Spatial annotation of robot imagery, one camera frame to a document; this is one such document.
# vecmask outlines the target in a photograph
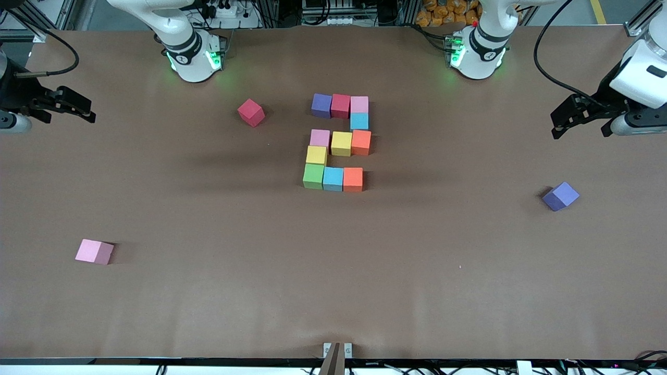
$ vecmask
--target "yellow cube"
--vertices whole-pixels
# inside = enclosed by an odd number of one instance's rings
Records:
[[[327,165],[327,148],[324,146],[308,146],[305,162],[307,164]]]
[[[350,156],[352,154],[352,133],[335,131],[331,136],[331,154],[334,156]]]

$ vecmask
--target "table surface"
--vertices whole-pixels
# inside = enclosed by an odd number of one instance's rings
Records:
[[[0,137],[0,356],[633,358],[667,346],[666,138],[600,123],[551,138],[568,92],[519,28],[485,81],[409,29],[240,31],[225,71],[181,81],[150,33],[63,33],[43,79],[93,101]],[[621,27],[555,27],[544,67],[593,92]],[[31,70],[69,65],[51,40]],[[312,94],[371,98],[360,194],[300,186]],[[257,128],[235,113],[262,104]],[[540,196],[581,194],[554,213]],[[117,244],[109,266],[74,260]]]

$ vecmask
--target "yellow tape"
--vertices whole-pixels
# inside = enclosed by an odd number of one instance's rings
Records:
[[[607,20],[604,18],[600,0],[590,0],[590,6],[593,7],[593,13],[595,13],[595,20],[597,20],[598,25],[606,25]]]

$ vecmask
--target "light purple cube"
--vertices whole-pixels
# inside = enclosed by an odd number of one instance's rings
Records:
[[[350,113],[368,113],[368,96],[351,97]]]
[[[551,189],[542,199],[544,203],[548,204],[554,211],[560,211],[568,207],[572,202],[579,198],[579,193],[576,192],[567,182]]]
[[[97,264],[109,264],[113,245],[100,241],[83,240],[79,246],[79,252],[74,258],[82,262],[91,262]]]
[[[310,145],[324,146],[329,148],[329,137],[331,132],[328,130],[313,129],[310,131]]]
[[[331,95],[315,94],[313,95],[313,105],[310,110],[313,116],[322,117],[323,119],[331,118]]]

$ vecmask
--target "colored block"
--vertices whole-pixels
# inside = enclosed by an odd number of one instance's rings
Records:
[[[368,96],[351,97],[350,113],[368,113]]]
[[[350,130],[368,130],[368,113],[351,113]]]
[[[579,193],[577,193],[567,182],[563,182],[554,187],[542,197],[544,203],[548,204],[554,211],[560,211],[565,207],[568,207],[577,198],[579,198]]]
[[[331,95],[315,94],[313,95],[313,105],[310,110],[313,116],[322,117],[323,119],[331,118]]]
[[[328,130],[313,129],[310,131],[310,145],[329,147],[331,132]]]
[[[350,156],[352,154],[352,133],[335,131],[331,135],[331,154],[334,156]]]
[[[343,168],[325,167],[322,187],[329,192],[342,192]]]
[[[368,130],[352,131],[352,155],[368,155],[371,150],[371,132]]]
[[[77,256],[75,256],[74,259],[81,260],[82,262],[109,264],[111,251],[113,251],[113,245],[111,244],[106,244],[100,241],[83,240],[79,246]]]
[[[364,169],[363,168],[344,168],[343,170],[343,191],[360,192],[364,190]]]
[[[322,190],[324,165],[306,164],[303,170],[303,186],[306,189]]]
[[[331,97],[331,116],[338,119],[350,117],[350,96],[334,94]]]
[[[322,146],[308,146],[305,162],[308,164],[327,165],[327,148]]]
[[[241,118],[250,126],[255,127],[264,119],[264,110],[252,99],[248,99],[241,104],[238,109]]]

